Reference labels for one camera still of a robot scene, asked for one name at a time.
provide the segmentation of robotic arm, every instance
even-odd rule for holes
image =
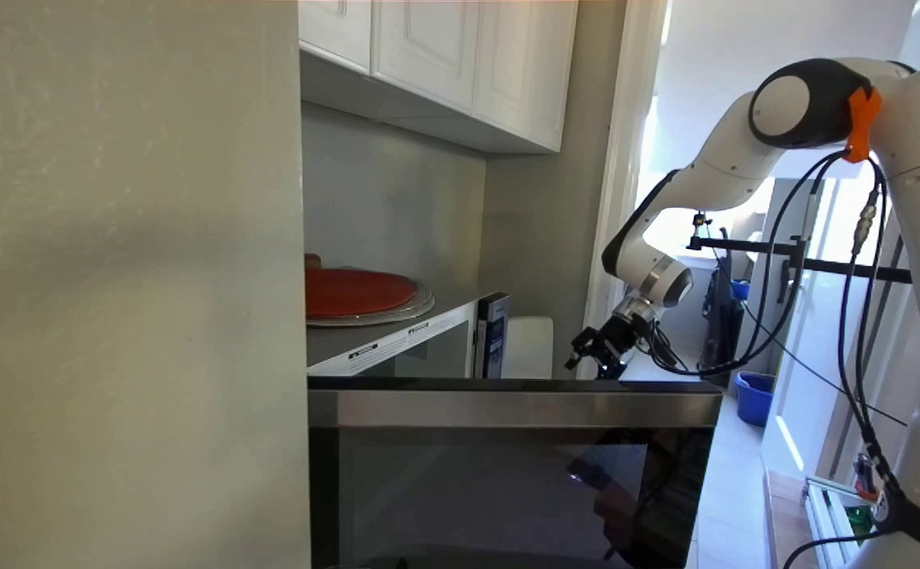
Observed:
[[[624,284],[624,300],[604,323],[572,342],[570,367],[580,358],[597,360],[601,378],[622,376],[622,358],[641,342],[656,354],[650,326],[662,305],[675,305],[689,286],[689,271],[643,241],[650,220],[666,209],[733,209],[770,173],[787,148],[830,145],[849,137],[854,90],[889,96],[911,75],[886,61],[804,61],[768,75],[754,90],[735,98],[712,128],[698,157],[666,173],[634,215],[607,244],[601,262]]]
[[[846,143],[846,157],[867,157],[870,143],[893,185],[893,210],[903,244],[914,254],[911,275],[920,303],[920,71],[882,61],[804,61],[768,75],[744,96],[709,137],[698,157],[666,173],[638,210],[604,251],[604,269],[624,284],[624,300],[594,331],[572,342],[572,364],[597,360],[604,378],[622,373],[622,354],[656,342],[654,317],[679,303],[689,271],[666,254],[643,244],[647,224],[662,209],[729,209],[738,206],[787,148]],[[864,428],[867,453],[882,477],[882,509],[875,509],[875,539],[861,557],[870,565],[920,561],[920,410],[893,477],[879,453],[871,428]]]

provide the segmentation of upper cabinet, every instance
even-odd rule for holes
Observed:
[[[302,98],[490,156],[555,151],[576,17],[578,0],[302,0]]]
[[[474,110],[482,3],[382,0],[372,10],[372,75],[455,110]]]
[[[482,118],[544,148],[558,148],[578,0],[506,0],[481,10]]]
[[[369,0],[300,0],[300,48],[369,71]]]

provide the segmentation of kitchen counter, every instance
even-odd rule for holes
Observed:
[[[735,399],[722,395],[685,565],[775,565],[768,530],[760,430],[744,423]]]

